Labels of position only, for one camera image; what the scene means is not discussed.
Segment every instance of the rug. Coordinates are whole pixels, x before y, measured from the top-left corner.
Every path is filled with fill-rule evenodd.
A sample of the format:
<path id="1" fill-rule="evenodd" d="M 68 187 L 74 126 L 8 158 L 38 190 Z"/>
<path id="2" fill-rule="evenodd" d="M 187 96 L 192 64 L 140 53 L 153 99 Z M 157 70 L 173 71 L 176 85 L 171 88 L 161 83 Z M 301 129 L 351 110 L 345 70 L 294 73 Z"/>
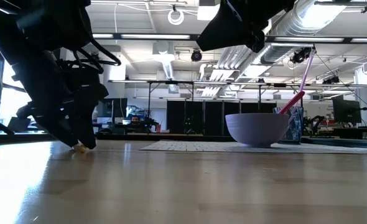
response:
<path id="1" fill-rule="evenodd" d="M 317 144 L 273 144 L 270 148 L 256 148 L 238 142 L 189 142 L 159 141 L 140 150 L 144 151 L 180 151 L 180 152 L 271 152 L 271 153 L 324 153 L 324 154 L 367 154 L 367 149 L 324 146 Z"/>

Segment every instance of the electrical cable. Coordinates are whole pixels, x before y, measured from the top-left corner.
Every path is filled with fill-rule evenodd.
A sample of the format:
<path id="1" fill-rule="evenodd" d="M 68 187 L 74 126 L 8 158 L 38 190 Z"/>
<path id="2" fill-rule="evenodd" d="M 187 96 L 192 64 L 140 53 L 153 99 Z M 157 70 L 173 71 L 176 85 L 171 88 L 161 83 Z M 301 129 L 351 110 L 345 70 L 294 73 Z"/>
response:
<path id="1" fill-rule="evenodd" d="M 114 31 L 117 33 L 117 18 L 116 18 L 116 9 L 117 9 L 118 4 L 116 4 L 116 6 L 114 7 Z"/>
<path id="2" fill-rule="evenodd" d="M 316 56 L 320 59 L 320 61 L 322 61 L 322 63 L 326 66 L 326 68 L 327 69 L 329 69 L 329 71 L 332 73 L 332 75 L 335 75 L 335 73 L 333 72 L 333 70 L 331 70 L 330 68 L 329 68 L 329 66 L 327 66 L 327 64 L 319 57 L 319 55 L 318 54 L 316 54 Z M 361 100 L 363 103 L 365 103 L 366 105 L 367 105 L 367 103 L 365 102 L 365 100 L 362 100 L 362 98 L 360 98 L 360 96 L 358 96 L 356 93 L 355 93 L 355 91 L 353 91 L 350 87 L 348 87 L 343 81 L 341 81 L 340 79 L 339 79 L 339 81 L 343 84 L 343 85 L 345 85 L 345 87 L 347 87 L 356 97 L 358 97 L 359 98 L 359 100 Z"/>
<path id="3" fill-rule="evenodd" d="M 81 10 L 78 10 L 78 14 L 80 15 L 82 26 L 85 27 L 83 14 Z M 93 37 L 91 32 L 86 31 L 87 37 L 89 38 L 90 42 L 96 47 L 100 52 L 104 53 L 106 56 L 108 56 L 111 60 L 114 60 L 117 63 L 117 66 L 121 65 L 120 59 L 118 59 L 116 56 L 114 56 L 112 53 L 110 53 L 108 50 L 106 50 L 102 45 L 100 45 Z"/>
<path id="4" fill-rule="evenodd" d="M 180 9 L 176 10 L 177 12 L 179 12 L 179 17 L 178 19 L 173 19 L 172 18 L 172 13 L 174 13 L 175 11 L 174 10 L 171 10 L 167 16 L 169 22 L 172 24 L 172 25 L 181 25 L 181 23 L 183 23 L 184 19 L 185 19 L 185 15 L 184 15 L 184 12 Z"/>
<path id="5" fill-rule="evenodd" d="M 197 14 L 191 13 L 191 12 L 189 12 L 188 10 L 182 10 L 182 12 L 185 12 L 185 13 L 190 14 L 190 15 L 197 16 Z"/>
<path id="6" fill-rule="evenodd" d="M 170 11 L 171 10 L 171 9 L 138 9 L 136 7 L 128 6 L 128 5 L 125 5 L 125 4 L 117 4 L 117 6 L 124 6 L 124 7 L 128 7 L 128 8 L 131 8 L 131 9 L 138 10 L 138 11 L 146 11 L 146 12 L 161 12 L 161 11 Z"/>
<path id="7" fill-rule="evenodd" d="M 327 69 L 329 69 L 329 71 L 333 74 L 333 75 L 335 75 L 334 74 L 334 72 L 330 69 L 330 67 L 319 57 L 319 55 L 318 54 L 315 54 L 319 59 L 320 59 L 320 61 L 326 66 L 326 68 Z M 362 101 L 363 103 L 365 103 L 366 104 L 366 106 L 367 106 L 367 102 L 365 102 L 365 100 L 363 100 L 362 98 L 360 98 L 360 96 L 359 95 L 357 95 L 356 93 L 355 93 L 355 91 L 354 90 L 352 90 L 350 87 L 348 87 L 343 81 L 341 81 L 340 79 L 339 79 L 339 81 L 341 82 L 341 83 L 343 83 L 357 98 L 359 98 L 359 100 L 360 101 Z"/>
<path id="8" fill-rule="evenodd" d="M 102 74 L 104 72 L 102 66 L 99 64 L 99 62 L 97 62 L 88 52 L 86 52 L 83 49 L 78 49 L 79 53 L 81 53 L 82 55 L 84 55 L 91 63 L 93 63 L 95 65 L 95 67 L 98 69 L 98 73 Z"/>
<path id="9" fill-rule="evenodd" d="M 77 62 L 78 62 L 78 66 L 80 67 L 80 68 L 83 68 L 83 64 L 82 64 L 82 62 L 81 62 L 81 59 L 78 57 L 78 54 L 77 54 L 77 51 L 76 50 L 74 50 L 73 51 L 73 55 L 74 55 L 74 58 L 77 60 Z"/>
<path id="10" fill-rule="evenodd" d="M 123 113 L 123 108 L 121 107 L 121 98 L 120 99 L 120 112 L 121 112 L 121 116 L 123 116 L 124 118 L 126 117 L 126 115 Z"/>

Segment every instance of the desk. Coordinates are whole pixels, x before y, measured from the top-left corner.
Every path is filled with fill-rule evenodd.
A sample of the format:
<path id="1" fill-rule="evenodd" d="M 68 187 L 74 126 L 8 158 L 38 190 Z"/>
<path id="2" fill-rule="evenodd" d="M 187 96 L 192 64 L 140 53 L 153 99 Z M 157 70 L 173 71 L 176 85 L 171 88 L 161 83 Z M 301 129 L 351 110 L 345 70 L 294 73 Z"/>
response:
<path id="1" fill-rule="evenodd" d="M 367 133 L 367 128 L 335 128 L 334 136 L 343 139 L 363 139 L 363 133 Z"/>

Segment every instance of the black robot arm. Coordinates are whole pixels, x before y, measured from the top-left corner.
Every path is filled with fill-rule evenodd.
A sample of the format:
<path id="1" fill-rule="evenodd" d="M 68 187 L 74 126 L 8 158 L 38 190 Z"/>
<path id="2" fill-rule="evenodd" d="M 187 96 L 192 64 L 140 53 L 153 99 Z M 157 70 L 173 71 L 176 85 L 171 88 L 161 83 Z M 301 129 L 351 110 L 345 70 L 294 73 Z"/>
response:
<path id="1" fill-rule="evenodd" d="M 264 48 L 262 30 L 282 10 L 290 11 L 296 0 L 221 0 L 220 9 L 197 40 L 201 50 L 246 45 L 254 52 Z"/>
<path id="2" fill-rule="evenodd" d="M 80 141 L 93 149 L 91 115 L 108 91 L 99 80 L 102 67 L 82 47 L 92 43 L 116 65 L 121 62 L 93 38 L 88 5 L 89 0 L 0 1 L 0 53 L 32 99 L 17 116 L 32 115 L 71 147 Z M 76 61 L 57 60 L 52 51 L 62 47 L 73 51 Z"/>

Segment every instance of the small object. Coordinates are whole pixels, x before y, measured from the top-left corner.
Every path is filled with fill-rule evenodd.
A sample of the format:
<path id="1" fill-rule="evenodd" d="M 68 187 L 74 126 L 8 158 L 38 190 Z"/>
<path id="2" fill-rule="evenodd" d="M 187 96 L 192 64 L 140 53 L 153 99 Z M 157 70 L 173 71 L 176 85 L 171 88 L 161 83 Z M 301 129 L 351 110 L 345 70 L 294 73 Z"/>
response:
<path id="1" fill-rule="evenodd" d="M 202 60 L 202 53 L 200 52 L 200 50 L 193 50 L 193 54 L 192 54 L 192 61 L 193 62 L 199 62 Z"/>
<path id="2" fill-rule="evenodd" d="M 290 107 L 294 106 L 303 96 L 305 95 L 304 91 L 300 91 L 297 93 L 293 99 L 291 99 L 286 105 L 284 105 L 283 109 L 279 111 L 279 114 L 285 114 Z"/>
<path id="3" fill-rule="evenodd" d="M 294 56 L 290 58 L 290 61 L 294 64 L 304 62 L 304 60 L 307 60 L 310 57 L 312 49 L 314 48 L 304 47 L 298 51 L 295 51 Z"/>
<path id="4" fill-rule="evenodd" d="M 80 153 L 85 153 L 88 150 L 88 148 L 85 147 L 81 143 L 78 143 L 77 145 L 73 146 L 72 148 L 73 148 L 74 151 L 80 152 Z"/>

